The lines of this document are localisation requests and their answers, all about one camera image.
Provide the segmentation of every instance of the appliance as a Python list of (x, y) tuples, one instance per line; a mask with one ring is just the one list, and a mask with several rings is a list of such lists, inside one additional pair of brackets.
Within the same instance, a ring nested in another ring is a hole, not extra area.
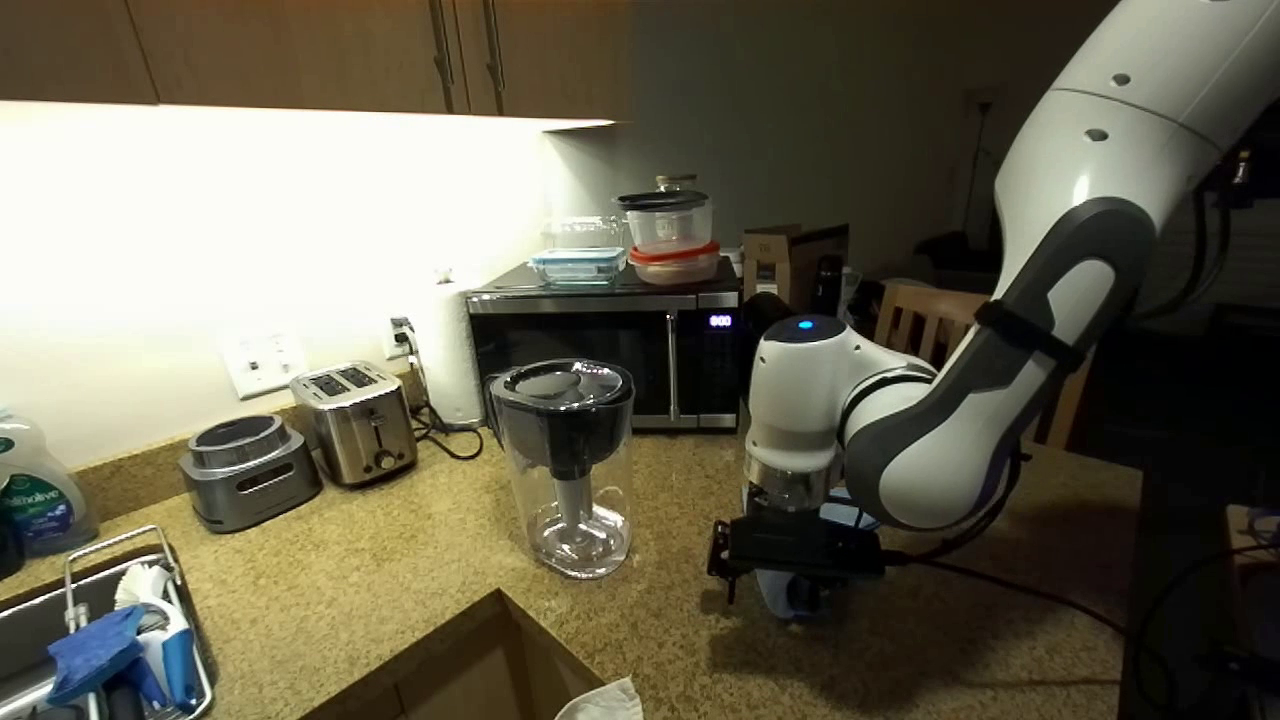
[(196, 432), (180, 470), (206, 533), (241, 533), (318, 492), (309, 439), (278, 417), (236, 417)]
[(415, 464), (398, 381), (348, 366), (292, 381), (292, 397), (330, 486), (372, 486)]
[(510, 268), (464, 298), (485, 412), (491, 376), (556, 358), (619, 366), (634, 386), (631, 428), (737, 428), (743, 401), (738, 280), (726, 259), (703, 285), (651, 289), (631, 268), (607, 285), (543, 285)]
[(546, 567), (592, 579), (627, 560), (622, 470), (631, 381), (596, 359), (534, 359), (491, 381), (497, 432), (526, 547)]

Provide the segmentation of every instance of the silver toaster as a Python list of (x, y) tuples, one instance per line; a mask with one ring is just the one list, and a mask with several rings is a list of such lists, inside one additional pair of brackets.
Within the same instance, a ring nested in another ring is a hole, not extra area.
[(292, 397), (330, 486), (372, 486), (415, 464), (398, 381), (351, 366), (292, 381)]

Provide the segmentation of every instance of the wall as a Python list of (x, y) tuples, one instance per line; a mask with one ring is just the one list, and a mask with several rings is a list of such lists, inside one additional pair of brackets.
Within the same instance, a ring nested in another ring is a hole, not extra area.
[(381, 358), (433, 277), (491, 277), (543, 217), (543, 135), (361, 112), (0, 106), (0, 410), (81, 470), (241, 403), (218, 338)]
[(720, 243), (847, 222), (861, 273), (962, 222), (982, 235), (993, 168), (1087, 24), (1082, 0), (642, 0), (631, 107), (617, 132), (556, 139), (571, 168), (556, 213), (693, 168)]

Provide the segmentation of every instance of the microwave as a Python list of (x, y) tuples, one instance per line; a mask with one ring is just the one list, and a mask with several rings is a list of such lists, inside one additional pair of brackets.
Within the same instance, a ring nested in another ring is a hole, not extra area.
[(715, 280), (678, 289), (651, 289), (631, 268), (607, 285), (543, 285), (520, 264), (464, 293), (464, 308), (486, 422), (491, 376), (530, 359), (588, 358), (634, 381), (634, 432), (738, 428), (743, 316), (726, 259)]

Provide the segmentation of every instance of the kitchen cabinet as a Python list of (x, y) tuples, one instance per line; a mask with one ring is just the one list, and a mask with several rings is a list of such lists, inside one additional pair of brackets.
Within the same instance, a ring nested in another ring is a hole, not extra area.
[(164, 106), (443, 112), (440, 0), (126, 0)]
[(154, 101), (124, 0), (0, 0), (0, 101)]
[(455, 0), (464, 112), (610, 115), (622, 0)]

